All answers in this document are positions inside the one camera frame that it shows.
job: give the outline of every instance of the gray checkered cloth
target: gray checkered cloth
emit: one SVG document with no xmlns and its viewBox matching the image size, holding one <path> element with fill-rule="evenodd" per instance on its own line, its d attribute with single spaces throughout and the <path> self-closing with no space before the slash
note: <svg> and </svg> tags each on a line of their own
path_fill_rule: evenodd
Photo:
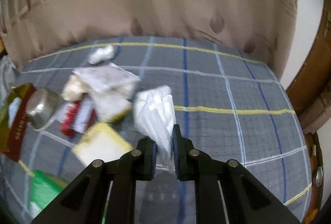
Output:
<svg viewBox="0 0 331 224">
<path fill-rule="evenodd" d="M 172 89 L 176 122 L 184 137 L 212 158 L 237 159 L 302 220 L 311 196 L 311 168 L 297 117 L 274 73 L 239 51 L 206 40 L 121 37 L 78 44 L 27 63 L 16 85 L 32 82 L 62 93 L 72 69 L 90 67 L 88 55 L 100 44 L 118 43 L 118 66 L 138 75 L 138 91 Z M 71 152 L 82 137 L 68 139 L 54 122 L 45 131 L 28 127 L 20 159 L 72 181 L 84 166 Z M 135 147 L 143 136 L 128 115 L 115 127 Z M 2 157 L 0 193 L 20 223 L 29 215 L 31 179 Z M 194 183 L 157 169 L 152 182 L 137 182 L 136 223 L 195 223 Z"/>
</svg>

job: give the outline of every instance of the patterned fabric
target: patterned fabric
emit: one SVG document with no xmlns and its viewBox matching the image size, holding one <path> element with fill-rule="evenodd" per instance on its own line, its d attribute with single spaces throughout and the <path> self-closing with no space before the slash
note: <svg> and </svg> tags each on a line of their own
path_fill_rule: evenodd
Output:
<svg viewBox="0 0 331 224">
<path fill-rule="evenodd" d="M 210 41 L 125 37 L 83 43 L 30 61 L 16 85 L 32 82 L 62 92 L 72 69 L 90 67 L 88 55 L 112 43 L 113 62 L 141 79 L 138 91 L 161 85 L 172 89 L 182 135 L 212 158 L 237 159 L 302 220 L 311 196 L 311 168 L 292 106 L 266 64 Z M 143 136 L 132 115 L 114 126 L 133 146 Z M 72 181 L 83 165 L 71 148 L 82 137 L 65 138 L 54 122 L 38 133 L 28 127 L 20 165 L 2 158 L 2 190 L 20 223 L 29 216 L 29 170 Z M 195 223 L 194 183 L 181 183 L 157 167 L 152 182 L 137 182 L 136 223 Z"/>
</svg>

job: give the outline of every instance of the yellow-edged paper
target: yellow-edged paper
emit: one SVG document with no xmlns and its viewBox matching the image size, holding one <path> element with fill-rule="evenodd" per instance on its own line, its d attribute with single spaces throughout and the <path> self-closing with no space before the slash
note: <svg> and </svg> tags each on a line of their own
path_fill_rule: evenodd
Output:
<svg viewBox="0 0 331 224">
<path fill-rule="evenodd" d="M 132 145 L 112 127 L 107 123 L 98 122 L 86 131 L 72 152 L 85 166 L 88 166 L 95 159 L 104 162 L 117 160 L 131 150 L 133 150 Z"/>
</svg>

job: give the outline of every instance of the white wall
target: white wall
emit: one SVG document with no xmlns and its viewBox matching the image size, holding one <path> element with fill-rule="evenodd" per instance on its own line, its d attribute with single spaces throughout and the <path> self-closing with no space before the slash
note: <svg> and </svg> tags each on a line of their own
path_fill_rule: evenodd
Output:
<svg viewBox="0 0 331 224">
<path fill-rule="evenodd" d="M 287 89 L 304 63 L 314 42 L 324 0 L 297 0 L 297 22 L 290 55 L 280 79 Z"/>
<path fill-rule="evenodd" d="M 323 155 L 323 206 L 331 193 L 331 119 L 317 131 L 317 134 Z"/>
</svg>

